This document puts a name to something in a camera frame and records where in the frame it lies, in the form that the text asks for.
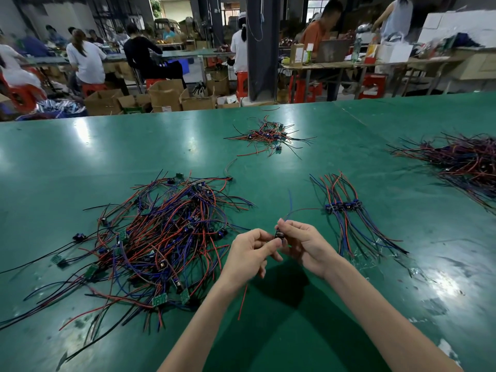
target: orange shirt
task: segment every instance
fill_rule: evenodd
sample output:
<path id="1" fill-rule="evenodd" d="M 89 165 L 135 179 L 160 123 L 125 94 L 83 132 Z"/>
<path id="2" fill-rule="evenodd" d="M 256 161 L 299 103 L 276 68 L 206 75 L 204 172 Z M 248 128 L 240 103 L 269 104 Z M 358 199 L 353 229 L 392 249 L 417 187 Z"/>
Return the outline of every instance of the orange shirt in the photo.
<path id="1" fill-rule="evenodd" d="M 312 52 L 318 52 L 320 42 L 324 39 L 329 39 L 329 33 L 322 28 L 319 21 L 315 21 L 309 24 L 305 32 L 303 32 L 300 43 L 305 45 L 305 49 L 308 43 L 313 43 Z"/>

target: right hand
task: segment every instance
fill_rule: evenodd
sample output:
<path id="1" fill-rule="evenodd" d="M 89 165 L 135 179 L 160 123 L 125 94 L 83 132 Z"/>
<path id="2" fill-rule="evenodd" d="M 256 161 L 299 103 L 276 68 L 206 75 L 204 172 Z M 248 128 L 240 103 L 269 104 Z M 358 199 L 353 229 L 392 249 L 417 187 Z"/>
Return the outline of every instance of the right hand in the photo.
<path id="1" fill-rule="evenodd" d="M 322 279 L 332 260 L 340 257 L 314 226 L 279 219 L 276 228 L 285 235 L 282 253 L 293 257 Z"/>

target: white label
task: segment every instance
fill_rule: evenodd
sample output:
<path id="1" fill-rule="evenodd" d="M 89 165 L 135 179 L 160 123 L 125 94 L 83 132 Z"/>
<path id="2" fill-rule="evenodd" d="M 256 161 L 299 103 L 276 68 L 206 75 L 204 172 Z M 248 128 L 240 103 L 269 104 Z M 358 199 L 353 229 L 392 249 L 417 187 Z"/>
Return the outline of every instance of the white label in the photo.
<path id="1" fill-rule="evenodd" d="M 296 53 L 294 54 L 294 62 L 302 62 L 303 61 L 303 48 L 297 48 Z"/>

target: green table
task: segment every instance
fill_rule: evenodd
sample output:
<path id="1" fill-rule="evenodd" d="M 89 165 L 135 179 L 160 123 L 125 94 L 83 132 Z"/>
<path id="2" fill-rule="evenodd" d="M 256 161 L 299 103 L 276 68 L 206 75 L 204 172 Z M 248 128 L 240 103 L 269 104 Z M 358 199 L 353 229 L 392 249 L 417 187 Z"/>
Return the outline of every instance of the green table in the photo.
<path id="1" fill-rule="evenodd" d="M 494 216 L 454 188 L 441 187 L 426 168 L 384 151 L 398 137 L 419 139 L 441 131 L 496 134 L 496 94 L 395 98 L 277 107 L 246 107 L 70 120 L 6 122 L 0 125 L 2 258 L 0 270 L 95 230 L 99 212 L 81 210 L 129 197 L 128 187 L 152 181 L 160 169 L 192 170 L 196 177 L 222 175 L 246 143 L 224 140 L 269 114 L 294 123 L 298 137 L 318 136 L 298 150 L 267 157 L 241 157 L 232 164 L 229 187 L 258 206 L 233 223 L 272 230 L 293 208 L 318 207 L 308 174 L 339 170 L 349 177 L 377 225 L 404 240 L 411 252 L 411 278 L 393 260 L 360 267 L 371 283 L 436 344 L 450 346 L 465 370 L 496 368 L 493 277 Z M 319 211 L 292 217 L 336 237 Z M 0 276 L 0 319 L 34 306 L 22 301 L 33 289 L 65 280 L 47 260 L 17 274 Z M 65 353 L 83 344 L 91 316 L 61 332 L 69 318 L 102 305 L 78 290 L 31 318 L 0 332 L 2 370 L 53 371 Z M 242 293 L 229 308 L 205 370 L 387 370 L 385 363 L 337 295 L 290 261 L 269 262 L 256 280 L 237 320 Z M 127 310 L 113 307 L 102 331 Z M 103 341 L 60 366 L 61 371 L 154 371 L 191 318 L 170 311 L 166 331 L 142 333 L 144 316 L 119 326 Z"/>

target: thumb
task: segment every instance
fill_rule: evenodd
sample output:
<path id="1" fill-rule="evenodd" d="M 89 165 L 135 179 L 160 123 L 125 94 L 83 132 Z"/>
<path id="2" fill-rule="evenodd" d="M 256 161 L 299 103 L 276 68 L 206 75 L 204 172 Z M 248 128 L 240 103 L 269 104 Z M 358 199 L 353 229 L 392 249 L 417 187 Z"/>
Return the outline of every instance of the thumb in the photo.
<path id="1" fill-rule="evenodd" d="M 265 243 L 264 246 L 257 249 L 257 253 L 262 259 L 266 259 L 271 254 L 276 253 L 277 249 L 282 247 L 282 240 L 276 237 L 273 240 L 270 240 L 268 243 Z"/>
<path id="2" fill-rule="evenodd" d="M 299 240 L 301 242 L 308 241 L 308 233 L 306 230 L 300 230 L 299 228 L 290 225 L 288 222 L 285 222 L 282 219 L 279 219 L 277 221 L 277 227 L 284 235 L 295 238 L 296 240 Z"/>

